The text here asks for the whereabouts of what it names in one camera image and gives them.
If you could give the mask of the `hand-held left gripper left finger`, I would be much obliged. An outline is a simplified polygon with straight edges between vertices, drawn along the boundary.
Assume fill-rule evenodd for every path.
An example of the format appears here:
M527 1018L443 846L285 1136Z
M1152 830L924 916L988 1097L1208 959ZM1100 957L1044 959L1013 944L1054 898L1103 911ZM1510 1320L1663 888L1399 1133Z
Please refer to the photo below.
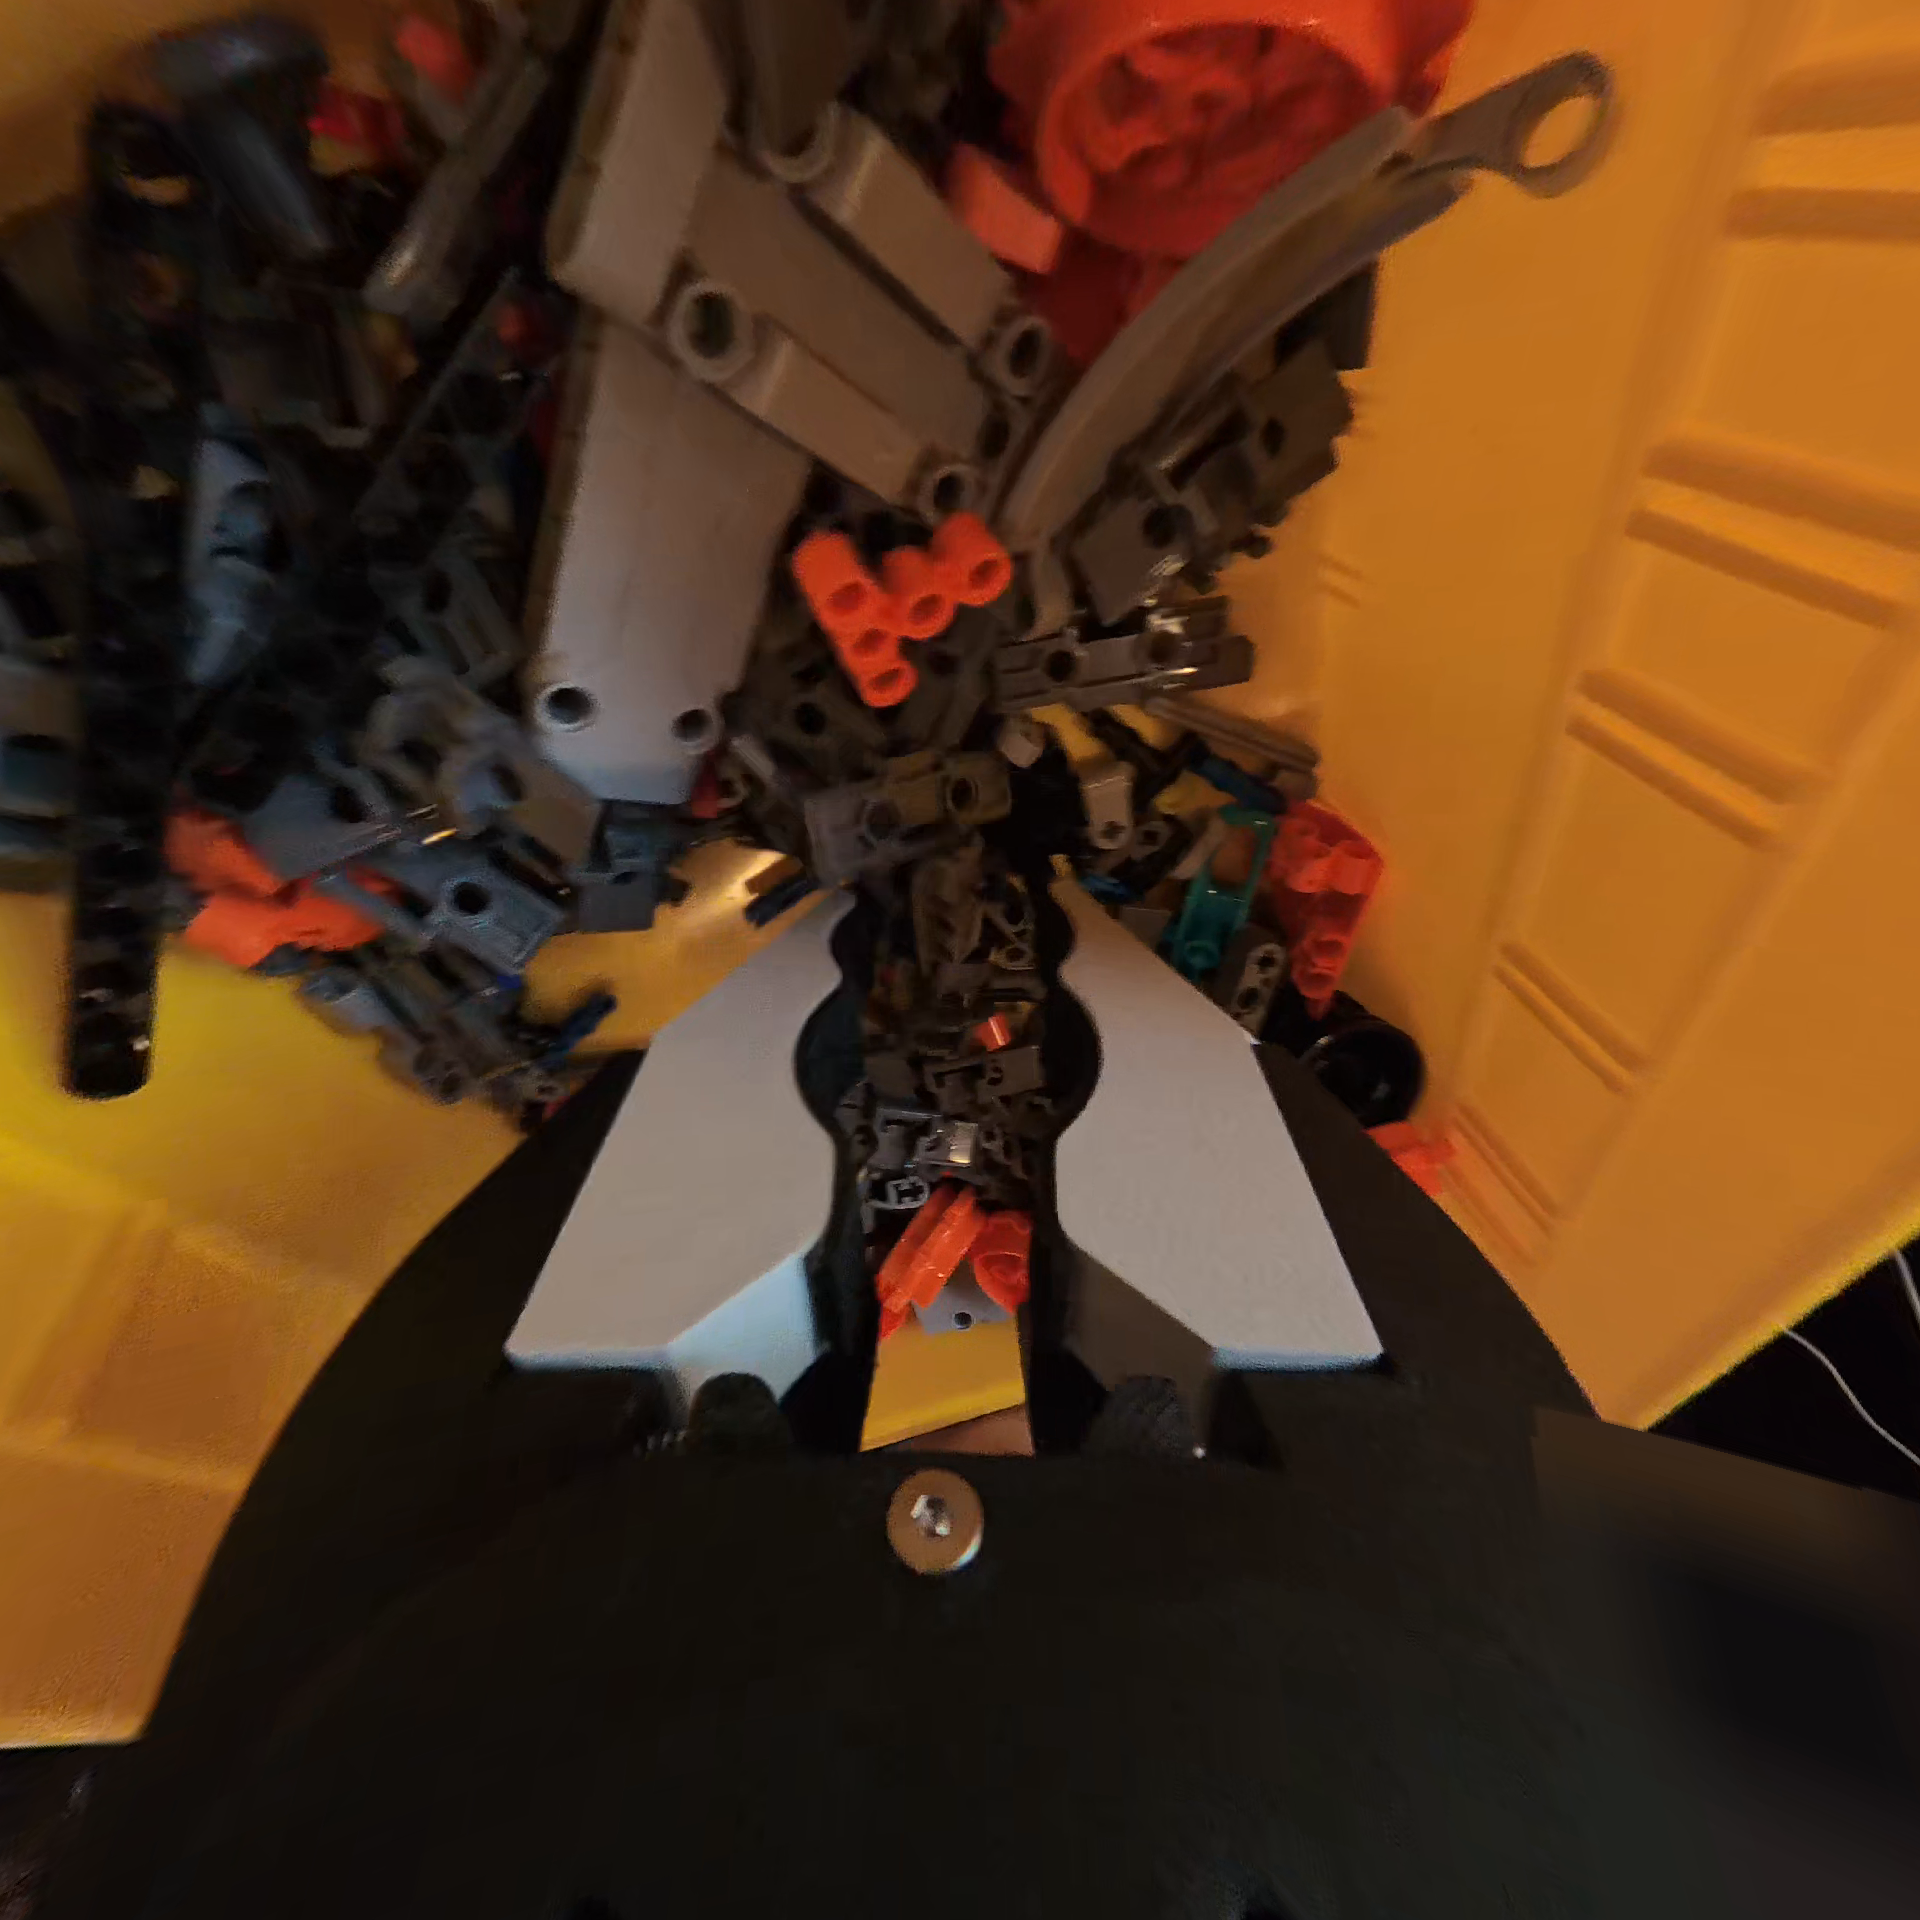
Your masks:
M625 1370L691 1409L761 1380L801 1444L857 1454L879 1311L844 1100L873 939L837 890L662 1024L505 1336L518 1370Z

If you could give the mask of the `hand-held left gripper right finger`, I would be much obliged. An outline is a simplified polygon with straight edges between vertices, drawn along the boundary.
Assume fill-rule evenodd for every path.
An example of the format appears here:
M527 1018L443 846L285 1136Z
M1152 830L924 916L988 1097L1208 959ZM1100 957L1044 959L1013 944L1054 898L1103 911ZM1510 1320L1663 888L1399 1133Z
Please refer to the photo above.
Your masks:
M1253 1039L1078 877L1054 1012L1074 1057L1036 1237L1036 1447L1129 1394L1211 1447L1257 1384L1350 1384L1386 1342Z

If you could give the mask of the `yellow storage bin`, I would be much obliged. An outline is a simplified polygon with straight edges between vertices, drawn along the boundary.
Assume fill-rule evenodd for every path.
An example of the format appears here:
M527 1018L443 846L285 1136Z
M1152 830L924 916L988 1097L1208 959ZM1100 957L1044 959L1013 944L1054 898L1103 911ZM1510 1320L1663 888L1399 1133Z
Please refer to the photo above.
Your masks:
M1233 702L1386 854L1351 994L1447 1209L1651 1422L1917 1234L1917 3L1478 3L1447 103L1620 119L1380 265L1329 484L1226 581ZM282 1419L514 1130L181 957L59 1087L4 895L4 1744L128 1739Z

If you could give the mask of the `pile of toy building parts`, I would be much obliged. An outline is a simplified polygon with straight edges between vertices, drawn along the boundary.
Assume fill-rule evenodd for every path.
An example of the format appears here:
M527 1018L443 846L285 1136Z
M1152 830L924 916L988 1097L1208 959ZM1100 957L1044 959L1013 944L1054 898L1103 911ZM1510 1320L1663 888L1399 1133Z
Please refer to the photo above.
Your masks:
M557 935L649 929L687 860L798 862L881 916L881 1010L844 1100L879 1333L1029 1292L1062 1133L1033 877L1048 854L1155 886L1197 769L1284 817L1231 748L1118 725L1253 671L1208 589L1336 469L1377 257L1119 452L1002 596L909 643L864 708L790 581L814 532L869 566L1000 501L1042 421L1191 257L1067 230L985 76L1000 3L443 3L401 13L385 87L324 35L229 13L156 35L131 102L202 175L206 395L190 468L190 647L174 813L239 826L282 877L381 923L273 954L443 1106L545 1118L612 1012L527 1010ZM59 326L4 271L4 384L71 530L4 490L4 866L69 862L81 526L77 276ZM719 741L678 802L600 800L522 698L563 380L587 318L811 458Z

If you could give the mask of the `grey toy plate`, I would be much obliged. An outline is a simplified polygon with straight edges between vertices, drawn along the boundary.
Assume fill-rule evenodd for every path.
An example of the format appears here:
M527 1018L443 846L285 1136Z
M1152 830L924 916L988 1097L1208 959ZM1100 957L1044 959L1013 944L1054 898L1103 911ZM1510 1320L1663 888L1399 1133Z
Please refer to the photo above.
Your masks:
M600 800L678 802L716 748L811 458L640 333L587 318L563 380L522 698Z

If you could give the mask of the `black toy wheel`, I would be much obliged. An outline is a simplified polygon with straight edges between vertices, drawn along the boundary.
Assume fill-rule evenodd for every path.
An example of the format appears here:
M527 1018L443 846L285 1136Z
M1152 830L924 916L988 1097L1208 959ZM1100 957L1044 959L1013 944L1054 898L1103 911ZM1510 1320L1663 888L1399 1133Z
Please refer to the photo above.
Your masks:
M1299 1061L1364 1130L1413 1118L1427 1087L1419 1046L1341 989L1327 1006Z

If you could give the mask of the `orange toy block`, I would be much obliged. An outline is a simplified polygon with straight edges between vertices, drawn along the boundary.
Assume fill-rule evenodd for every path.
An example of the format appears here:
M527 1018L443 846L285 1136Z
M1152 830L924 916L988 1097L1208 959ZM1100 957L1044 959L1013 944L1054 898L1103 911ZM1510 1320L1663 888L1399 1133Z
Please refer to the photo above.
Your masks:
M381 937L381 923L311 877L282 877L216 813L184 806L167 822L167 866L185 888L181 939L259 972L273 954L347 954Z

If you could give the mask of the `orange holed toy connector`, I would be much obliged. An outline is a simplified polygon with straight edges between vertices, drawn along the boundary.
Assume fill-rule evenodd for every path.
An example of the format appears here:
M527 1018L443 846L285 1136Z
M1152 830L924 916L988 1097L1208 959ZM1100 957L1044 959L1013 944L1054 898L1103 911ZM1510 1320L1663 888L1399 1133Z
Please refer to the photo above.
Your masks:
M790 551L790 581L864 708L899 708L916 690L909 643L944 637L1016 579L1013 551L974 511L939 518L927 543L869 566L851 536L814 532Z

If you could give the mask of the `black toy beam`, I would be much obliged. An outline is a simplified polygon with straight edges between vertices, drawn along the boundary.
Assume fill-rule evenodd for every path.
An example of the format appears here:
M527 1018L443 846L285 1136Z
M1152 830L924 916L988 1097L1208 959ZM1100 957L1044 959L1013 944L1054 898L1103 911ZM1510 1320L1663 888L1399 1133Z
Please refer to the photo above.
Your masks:
M206 395L206 196L181 130L144 103L93 107L81 158L81 634L63 1084L81 1100L120 1100L152 1072L190 647L184 543Z

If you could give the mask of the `curved grey toy panel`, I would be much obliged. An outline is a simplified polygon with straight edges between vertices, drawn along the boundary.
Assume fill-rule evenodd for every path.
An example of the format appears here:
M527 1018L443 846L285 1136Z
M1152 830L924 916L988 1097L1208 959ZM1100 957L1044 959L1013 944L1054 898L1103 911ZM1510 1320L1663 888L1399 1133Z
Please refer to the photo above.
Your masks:
M1119 452L1438 223L1475 173L1535 200L1572 191L1608 149L1613 114L1613 68L1567 51L1447 114L1418 125L1386 107L1331 141L1184 261L1050 407L1000 501L1002 543L1025 551L1058 536Z

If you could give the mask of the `orange toy bracket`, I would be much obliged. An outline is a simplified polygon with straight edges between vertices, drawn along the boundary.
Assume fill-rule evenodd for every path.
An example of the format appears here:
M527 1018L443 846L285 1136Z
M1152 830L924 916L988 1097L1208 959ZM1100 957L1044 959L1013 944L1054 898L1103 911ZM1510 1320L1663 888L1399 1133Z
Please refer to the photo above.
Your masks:
M1294 989L1327 1016L1380 880L1376 842L1319 800L1294 802L1273 831L1265 890L1288 944Z

